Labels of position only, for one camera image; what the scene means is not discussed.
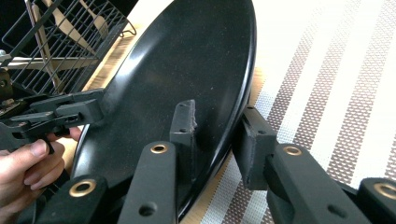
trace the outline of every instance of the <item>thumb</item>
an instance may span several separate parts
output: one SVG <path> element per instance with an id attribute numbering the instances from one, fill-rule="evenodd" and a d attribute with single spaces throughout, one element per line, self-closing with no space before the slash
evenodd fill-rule
<path id="1" fill-rule="evenodd" d="M 78 141 L 78 139 L 81 137 L 81 130 L 79 127 L 74 127 L 70 128 L 70 136 L 75 140 Z"/>
<path id="2" fill-rule="evenodd" d="M 1 159 L 1 170 L 7 172 L 8 178 L 13 178 L 27 171 L 30 167 L 42 161 L 50 152 L 43 140 L 37 140 L 26 145 Z"/>

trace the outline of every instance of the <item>black plate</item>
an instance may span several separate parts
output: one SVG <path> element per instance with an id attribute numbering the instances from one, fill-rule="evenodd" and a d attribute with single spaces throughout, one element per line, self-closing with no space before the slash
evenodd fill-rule
<path id="1" fill-rule="evenodd" d="M 101 175 L 111 189 L 134 175 L 143 147 L 169 141 L 175 107 L 196 102 L 205 167 L 179 189 L 179 217 L 229 150 L 247 102 L 256 24 L 250 0 L 176 0 L 141 36 L 106 88 L 105 119 L 85 129 L 72 177 Z"/>

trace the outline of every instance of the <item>fingernail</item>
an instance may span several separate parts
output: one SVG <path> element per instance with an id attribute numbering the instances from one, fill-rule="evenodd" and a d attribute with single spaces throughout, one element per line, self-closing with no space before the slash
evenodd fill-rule
<path id="1" fill-rule="evenodd" d="M 37 140 L 30 145 L 30 151 L 36 157 L 42 157 L 47 154 L 47 144 L 43 140 Z"/>

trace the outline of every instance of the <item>bolt hole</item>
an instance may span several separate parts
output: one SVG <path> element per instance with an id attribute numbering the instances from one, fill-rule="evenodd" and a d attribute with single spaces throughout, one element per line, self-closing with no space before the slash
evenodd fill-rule
<path id="1" fill-rule="evenodd" d="M 157 210 L 157 205 L 155 203 L 147 203 L 147 204 L 143 204 L 139 208 L 139 214 L 142 217 L 150 217 L 154 215 L 156 210 Z"/>
<path id="2" fill-rule="evenodd" d="M 345 212 L 343 209 L 341 209 L 340 207 L 337 207 L 333 204 L 330 204 L 329 206 L 327 206 L 327 210 L 329 210 L 330 213 L 332 213 L 333 215 L 336 215 L 338 217 L 341 217 L 341 218 L 347 217 L 347 212 Z"/>
<path id="3" fill-rule="evenodd" d="M 69 194 L 74 198 L 83 197 L 93 192 L 95 188 L 95 180 L 84 179 L 73 185 L 73 187 L 69 190 Z"/>
<path id="4" fill-rule="evenodd" d="M 76 187 L 76 191 L 84 191 L 84 190 L 87 190 L 89 187 L 90 187 L 89 184 L 81 184 Z"/>
<path id="5" fill-rule="evenodd" d="M 12 136 L 14 136 L 14 138 L 16 138 L 16 139 L 23 139 L 23 136 L 21 133 L 13 133 Z"/>
<path id="6" fill-rule="evenodd" d="M 67 122 L 67 123 L 70 123 L 70 122 L 75 122 L 75 121 L 77 121 L 77 120 L 78 120 L 78 117 L 77 117 L 77 116 L 74 116 L 74 117 L 67 118 L 67 119 L 66 119 L 66 122 Z"/>
<path id="7" fill-rule="evenodd" d="M 388 183 L 376 183 L 374 184 L 375 190 L 383 196 L 396 200 L 396 187 Z"/>
<path id="8" fill-rule="evenodd" d="M 291 156 L 300 156 L 303 152 L 297 147 L 284 147 L 283 150 L 286 151 Z"/>
<path id="9" fill-rule="evenodd" d="M 167 150 L 168 150 L 168 147 L 166 145 L 156 145 L 151 148 L 151 152 L 156 153 L 156 154 L 164 153 Z"/>

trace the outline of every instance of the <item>striped placemat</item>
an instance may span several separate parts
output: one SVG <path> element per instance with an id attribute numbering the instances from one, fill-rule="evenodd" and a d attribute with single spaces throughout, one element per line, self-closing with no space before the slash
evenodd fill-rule
<path id="1" fill-rule="evenodd" d="M 396 2 L 253 1 L 258 23 L 255 106 L 280 143 L 310 150 L 353 188 L 396 180 Z M 202 223 L 273 223 L 265 191 L 243 188 L 233 157 Z"/>

